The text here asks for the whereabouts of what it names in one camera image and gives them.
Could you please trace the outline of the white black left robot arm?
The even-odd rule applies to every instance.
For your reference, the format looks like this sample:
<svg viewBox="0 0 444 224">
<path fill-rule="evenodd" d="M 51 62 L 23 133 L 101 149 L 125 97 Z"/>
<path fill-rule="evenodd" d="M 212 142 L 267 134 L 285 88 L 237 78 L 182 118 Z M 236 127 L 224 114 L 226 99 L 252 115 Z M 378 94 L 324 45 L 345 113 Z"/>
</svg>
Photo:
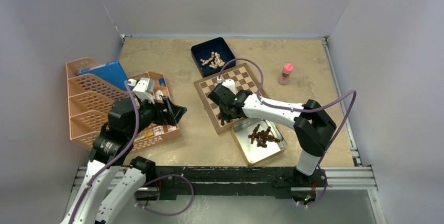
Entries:
<svg viewBox="0 0 444 224">
<path fill-rule="evenodd" d="M 131 160 L 120 182 L 108 191 L 137 134 L 151 124 L 176 126 L 186 111 L 166 96 L 162 102 L 145 99 L 139 105 L 133 97 L 115 101 L 108 121 L 93 142 L 86 174 L 62 223 L 112 223 L 137 189 L 159 181 L 155 162 L 138 156 Z"/>
</svg>

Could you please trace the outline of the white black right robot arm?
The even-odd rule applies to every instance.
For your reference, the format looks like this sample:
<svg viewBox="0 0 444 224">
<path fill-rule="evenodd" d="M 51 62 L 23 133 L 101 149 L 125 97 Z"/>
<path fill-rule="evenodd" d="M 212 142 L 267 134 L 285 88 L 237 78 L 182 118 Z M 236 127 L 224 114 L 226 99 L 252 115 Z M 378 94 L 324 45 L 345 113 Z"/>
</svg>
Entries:
<svg viewBox="0 0 444 224">
<path fill-rule="evenodd" d="M 207 97 L 219 107 L 223 121 L 254 118 L 293 129 L 302 148 L 294 179 L 302 186 L 314 180 L 314 171 L 337 129 L 336 123 L 317 101 L 309 99 L 305 103 L 280 102 L 246 90 L 234 93 L 233 89 L 224 84 L 216 85 Z"/>
</svg>

